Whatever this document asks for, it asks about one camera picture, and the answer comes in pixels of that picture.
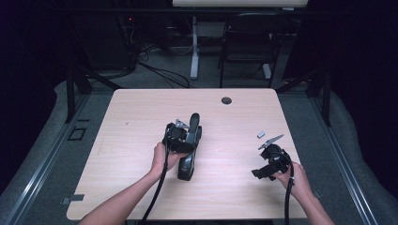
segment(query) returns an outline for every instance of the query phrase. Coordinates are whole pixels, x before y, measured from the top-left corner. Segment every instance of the chair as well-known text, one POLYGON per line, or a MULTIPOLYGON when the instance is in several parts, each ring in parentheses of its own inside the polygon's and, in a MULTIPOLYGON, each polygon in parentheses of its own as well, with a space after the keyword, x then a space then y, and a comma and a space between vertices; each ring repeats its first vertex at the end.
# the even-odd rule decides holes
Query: chair
POLYGON ((225 24, 222 52, 220 88, 224 79, 224 63, 272 64, 268 87, 271 87, 279 51, 290 21, 279 14, 240 13, 225 24))

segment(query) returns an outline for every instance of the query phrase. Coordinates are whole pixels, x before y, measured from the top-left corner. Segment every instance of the black device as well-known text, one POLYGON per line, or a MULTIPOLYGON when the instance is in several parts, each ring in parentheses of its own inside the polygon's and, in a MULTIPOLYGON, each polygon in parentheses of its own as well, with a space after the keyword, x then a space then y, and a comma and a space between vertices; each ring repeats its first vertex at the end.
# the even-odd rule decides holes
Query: black device
POLYGON ((294 168, 293 162, 290 156, 277 144, 274 144, 276 140, 280 139, 283 135, 280 135, 276 138, 266 141, 263 145, 261 145, 258 149, 265 148, 264 151, 260 154, 260 156, 267 160, 268 165, 259 169, 252 170, 252 173, 258 179, 269 177, 271 181, 276 178, 272 176, 274 173, 280 171, 281 173, 286 173, 290 166, 290 179, 287 183, 286 195, 284 197, 284 224, 289 224, 289 198, 292 190, 293 181, 294 181, 294 168))
POLYGON ((166 127, 162 141, 163 144, 166 145, 170 151, 188 153, 188 155, 181 158, 178 163, 177 177, 180 180, 190 181, 193 175, 196 148, 202 137, 202 127, 199 126, 199 121, 199 114, 194 113, 191 116, 189 126, 176 120, 175 124, 170 123, 166 127))
POLYGON ((268 159, 268 165, 259 170, 252 170, 253 175, 258 179, 269 177, 270 180, 275 180, 272 175, 278 171, 286 173, 291 164, 290 156, 274 143, 266 147, 260 156, 268 159))

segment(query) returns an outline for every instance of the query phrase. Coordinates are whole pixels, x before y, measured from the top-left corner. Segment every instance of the table top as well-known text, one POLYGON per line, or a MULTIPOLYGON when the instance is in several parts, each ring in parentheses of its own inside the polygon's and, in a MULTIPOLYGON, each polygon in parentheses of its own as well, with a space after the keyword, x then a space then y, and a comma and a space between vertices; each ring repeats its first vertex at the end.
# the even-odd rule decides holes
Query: table top
MULTIPOLYGON (((176 177, 177 165, 164 180, 148 217, 151 219, 262 219, 284 217, 285 189, 278 181, 261 180, 252 170, 268 162, 257 148, 267 139, 299 162, 278 97, 272 89, 121 89, 114 93, 86 162, 67 216, 80 220, 97 205, 139 180, 150 168, 153 148, 166 125, 186 124, 200 114, 202 139, 196 150, 191 181, 176 177), (231 98, 228 105, 222 98, 231 98), (258 139, 257 134, 266 135, 258 139)), ((132 211, 141 219, 157 184, 132 211)), ((290 217, 305 218, 290 198, 290 217)))
POLYGON ((173 0, 174 7, 305 8, 308 0, 173 0))

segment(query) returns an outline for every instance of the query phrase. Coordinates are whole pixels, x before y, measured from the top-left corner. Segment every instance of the gray carpet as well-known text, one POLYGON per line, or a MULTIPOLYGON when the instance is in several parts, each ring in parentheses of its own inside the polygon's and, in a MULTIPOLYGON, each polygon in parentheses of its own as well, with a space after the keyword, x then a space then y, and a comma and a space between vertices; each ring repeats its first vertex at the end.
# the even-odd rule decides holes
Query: gray carpet
MULTIPOLYGON (((284 68, 283 62, 286 61, 289 53, 288 46, 283 50, 274 87, 283 84, 281 76, 284 68)), ((202 46, 199 78, 196 81, 190 81, 192 86, 196 88, 218 87, 218 49, 217 44, 211 44, 211 41, 208 42, 208 45, 202 46)), ((189 77, 191 53, 177 54, 175 52, 153 51, 149 54, 148 61, 145 63, 155 68, 165 68, 189 77)), ((110 76, 113 73, 107 72, 102 75, 110 76)), ((112 81, 126 88, 177 87, 168 84, 163 78, 141 66, 138 66, 130 75, 112 79, 112 81)), ((40 187, 38 194, 34 196, 32 204, 26 206, 26 210, 18 220, 21 224, 75 224, 66 218, 68 206, 61 204, 61 201, 74 193, 113 93, 110 88, 100 82, 91 81, 91 83, 94 87, 91 96, 82 97, 77 93, 78 98, 85 99, 86 104, 77 114, 75 123, 73 123, 73 126, 77 128, 86 128, 84 137, 81 141, 61 142, 59 154, 55 156, 54 164, 46 175, 45 182, 40 187)), ((289 93, 280 94, 279 98, 298 155, 307 171, 313 191, 322 194, 320 201, 336 224, 363 224, 346 181, 336 164, 336 157, 322 125, 323 122, 317 118, 318 110, 314 107, 314 102, 316 103, 317 100, 306 98, 303 93, 304 88, 305 84, 302 84, 289 93)), ((64 121, 67 112, 65 84, 61 83, 56 88, 56 92, 58 101, 52 117, 42 130, 38 141, 21 169, 0 197, 0 211, 2 212, 0 224, 6 223, 12 216, 13 209, 15 209, 15 205, 18 205, 18 200, 34 175, 36 168, 40 166, 41 161, 51 151, 56 137, 65 128, 64 121)), ((331 98, 330 121, 332 123, 330 129, 342 146, 344 155, 349 161, 378 223, 397 224, 398 202, 377 183, 373 173, 361 160, 355 126, 345 110, 344 104, 335 95, 332 95, 331 98)), ((273 222, 274 224, 283 224, 281 219, 273 222)), ((308 221, 307 219, 291 219, 291 224, 308 224, 308 221)))

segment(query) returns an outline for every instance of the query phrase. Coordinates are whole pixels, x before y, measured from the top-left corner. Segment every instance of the table leg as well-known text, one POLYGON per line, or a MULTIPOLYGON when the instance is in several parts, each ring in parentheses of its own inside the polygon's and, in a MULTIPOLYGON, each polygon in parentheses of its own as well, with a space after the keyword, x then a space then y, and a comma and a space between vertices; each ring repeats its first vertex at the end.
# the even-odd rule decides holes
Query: table leg
POLYGON ((198 79, 198 67, 199 67, 199 52, 198 52, 198 36, 197 36, 197 21, 196 17, 192 20, 192 64, 191 64, 191 79, 198 79))
POLYGON ((264 79, 269 79, 271 77, 271 70, 269 69, 269 64, 263 65, 264 79))

